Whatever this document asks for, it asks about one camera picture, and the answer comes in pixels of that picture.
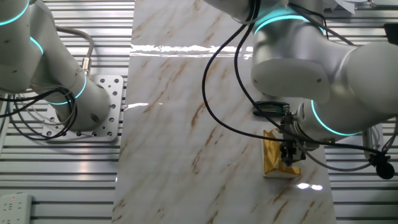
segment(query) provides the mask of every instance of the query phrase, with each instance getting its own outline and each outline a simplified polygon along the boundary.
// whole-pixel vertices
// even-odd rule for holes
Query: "marble surface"
[[[306,160],[296,179],[263,178],[260,140],[221,127],[204,107],[206,63],[238,27],[202,0],[136,1],[112,223],[336,223],[326,169]],[[208,99],[225,123],[260,134],[272,125],[251,114],[238,86],[238,41],[215,60]],[[250,81],[251,42],[239,69],[264,100]],[[322,148],[313,155],[325,161]]]

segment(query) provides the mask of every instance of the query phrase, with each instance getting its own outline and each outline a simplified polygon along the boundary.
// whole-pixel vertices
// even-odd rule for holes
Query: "power strip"
[[[4,195],[0,198],[0,224],[29,224],[32,196]]]

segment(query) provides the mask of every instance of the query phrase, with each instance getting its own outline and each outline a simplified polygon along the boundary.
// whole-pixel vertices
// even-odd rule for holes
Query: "white robotic arm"
[[[48,7],[41,0],[0,1],[0,94],[22,93],[29,87],[41,94],[49,85],[74,94],[78,114],[72,131],[90,131],[107,117],[108,93],[86,76],[62,44]],[[46,100],[60,121],[70,117],[62,94]]]
[[[240,21],[246,20],[252,4],[249,0],[205,1]],[[276,3],[262,0],[259,17]],[[323,14],[320,0],[290,3]],[[253,31],[253,85],[268,95],[307,99],[285,124],[291,133],[334,142],[398,113],[397,46],[337,44],[283,5],[259,19]]]

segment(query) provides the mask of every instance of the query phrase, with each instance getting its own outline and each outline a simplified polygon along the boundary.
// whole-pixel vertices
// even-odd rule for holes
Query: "gold wrapped object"
[[[263,130],[263,135],[269,138],[279,138],[281,134],[278,133],[278,129],[273,129],[269,133]],[[288,167],[280,159],[280,142],[262,140],[261,141],[261,154],[262,154],[262,165],[263,165],[263,176],[269,178],[295,178],[301,173],[299,167]]]

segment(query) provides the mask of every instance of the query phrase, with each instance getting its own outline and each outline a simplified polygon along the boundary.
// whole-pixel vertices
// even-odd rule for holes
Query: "perforated mounting plate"
[[[94,83],[104,87],[111,98],[111,105],[115,105],[115,107],[111,108],[108,117],[96,129],[79,133],[68,131],[66,136],[51,139],[49,142],[111,142],[118,136],[123,91],[123,77],[119,75],[91,75],[90,78]],[[113,92],[115,91],[118,93],[116,96],[113,95]],[[59,123],[55,109],[50,105],[47,109],[46,117],[54,118],[54,123]],[[51,136],[58,133],[62,128],[63,126],[51,126],[45,124],[42,134]]]

